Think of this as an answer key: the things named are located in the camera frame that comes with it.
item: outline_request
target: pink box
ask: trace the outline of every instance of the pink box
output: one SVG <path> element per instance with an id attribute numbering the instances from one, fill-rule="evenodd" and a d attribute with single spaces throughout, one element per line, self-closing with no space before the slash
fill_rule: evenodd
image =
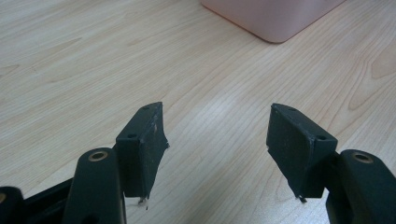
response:
<path id="1" fill-rule="evenodd" d="M 281 43 L 344 1 L 201 0 L 201 3 L 264 40 Z"/>

